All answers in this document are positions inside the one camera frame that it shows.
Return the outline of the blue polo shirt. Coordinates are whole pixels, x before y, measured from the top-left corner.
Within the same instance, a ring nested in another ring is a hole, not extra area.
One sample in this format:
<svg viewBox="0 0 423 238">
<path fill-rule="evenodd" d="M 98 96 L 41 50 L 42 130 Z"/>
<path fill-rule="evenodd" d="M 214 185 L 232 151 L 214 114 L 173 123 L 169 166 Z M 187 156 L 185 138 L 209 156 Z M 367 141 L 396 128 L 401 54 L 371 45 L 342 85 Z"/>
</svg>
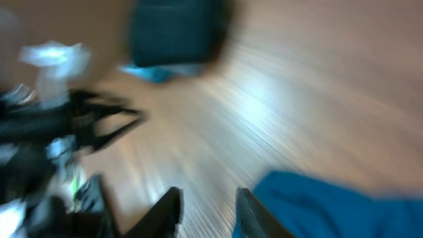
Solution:
<svg viewBox="0 0 423 238">
<path fill-rule="evenodd" d="M 421 237 L 421 198 L 372 198 L 287 171 L 250 190 L 295 237 Z"/>
</svg>

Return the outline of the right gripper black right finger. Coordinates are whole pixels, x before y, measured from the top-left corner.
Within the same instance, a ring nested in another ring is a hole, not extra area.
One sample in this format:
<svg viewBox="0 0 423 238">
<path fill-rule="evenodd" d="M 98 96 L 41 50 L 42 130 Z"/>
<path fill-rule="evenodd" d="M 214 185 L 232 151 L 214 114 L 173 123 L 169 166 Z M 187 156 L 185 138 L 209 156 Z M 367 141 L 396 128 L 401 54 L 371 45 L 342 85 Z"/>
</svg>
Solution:
<svg viewBox="0 0 423 238">
<path fill-rule="evenodd" d="M 236 193 L 235 237 L 238 238 L 294 238 L 247 188 Z"/>
</svg>

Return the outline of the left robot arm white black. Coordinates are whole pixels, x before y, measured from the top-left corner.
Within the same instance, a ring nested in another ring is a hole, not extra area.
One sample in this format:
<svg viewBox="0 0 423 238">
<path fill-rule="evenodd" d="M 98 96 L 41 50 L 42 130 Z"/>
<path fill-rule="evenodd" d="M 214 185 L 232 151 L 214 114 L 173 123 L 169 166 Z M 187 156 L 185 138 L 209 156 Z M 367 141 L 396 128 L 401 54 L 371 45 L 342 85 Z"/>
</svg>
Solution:
<svg viewBox="0 0 423 238">
<path fill-rule="evenodd" d="M 82 44 L 24 46 L 37 88 L 1 94 L 1 236 L 115 237 L 99 177 L 80 181 L 77 153 L 98 151 L 146 120 L 109 94 L 69 90 L 90 59 Z"/>
</svg>

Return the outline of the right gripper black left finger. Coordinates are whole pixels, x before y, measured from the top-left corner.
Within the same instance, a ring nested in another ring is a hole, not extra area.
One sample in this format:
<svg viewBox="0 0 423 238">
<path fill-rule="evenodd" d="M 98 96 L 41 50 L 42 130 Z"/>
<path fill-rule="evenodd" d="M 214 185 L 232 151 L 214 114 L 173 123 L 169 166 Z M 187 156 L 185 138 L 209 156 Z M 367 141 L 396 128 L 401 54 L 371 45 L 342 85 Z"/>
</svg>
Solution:
<svg viewBox="0 0 423 238">
<path fill-rule="evenodd" d="M 183 218 L 183 192 L 171 187 L 123 238 L 175 238 Z"/>
</svg>

